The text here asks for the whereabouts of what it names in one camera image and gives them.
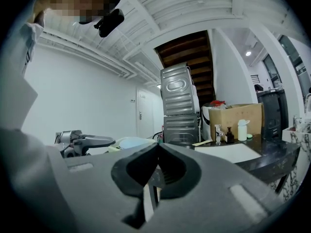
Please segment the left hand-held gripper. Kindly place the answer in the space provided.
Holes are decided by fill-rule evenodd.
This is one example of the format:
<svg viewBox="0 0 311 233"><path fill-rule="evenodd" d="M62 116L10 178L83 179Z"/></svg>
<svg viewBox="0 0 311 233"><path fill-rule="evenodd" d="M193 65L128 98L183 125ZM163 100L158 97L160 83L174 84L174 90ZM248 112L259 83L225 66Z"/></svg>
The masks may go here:
<svg viewBox="0 0 311 233"><path fill-rule="evenodd" d="M83 134L81 130L57 132L54 141L63 158L87 156L88 148L108 147L115 143L111 137Z"/></svg>

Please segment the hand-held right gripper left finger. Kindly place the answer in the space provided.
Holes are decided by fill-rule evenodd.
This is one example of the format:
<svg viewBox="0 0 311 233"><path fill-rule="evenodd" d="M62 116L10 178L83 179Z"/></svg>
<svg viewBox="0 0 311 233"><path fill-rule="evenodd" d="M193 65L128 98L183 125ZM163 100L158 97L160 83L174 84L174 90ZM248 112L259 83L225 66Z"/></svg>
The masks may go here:
<svg viewBox="0 0 311 233"><path fill-rule="evenodd" d="M64 159L46 148L56 186L52 226L58 233L158 233L144 218L143 188L157 165L157 144Z"/></svg>

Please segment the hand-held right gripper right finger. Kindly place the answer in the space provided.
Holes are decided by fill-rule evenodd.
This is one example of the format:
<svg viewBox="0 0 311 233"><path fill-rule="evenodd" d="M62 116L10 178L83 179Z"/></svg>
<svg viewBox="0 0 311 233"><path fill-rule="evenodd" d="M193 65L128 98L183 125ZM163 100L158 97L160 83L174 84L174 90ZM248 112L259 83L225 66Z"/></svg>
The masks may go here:
<svg viewBox="0 0 311 233"><path fill-rule="evenodd" d="M260 155L243 144L173 150L195 160L201 179L182 198L161 199L143 226L145 233L255 232L281 205L265 183L238 166Z"/></svg>

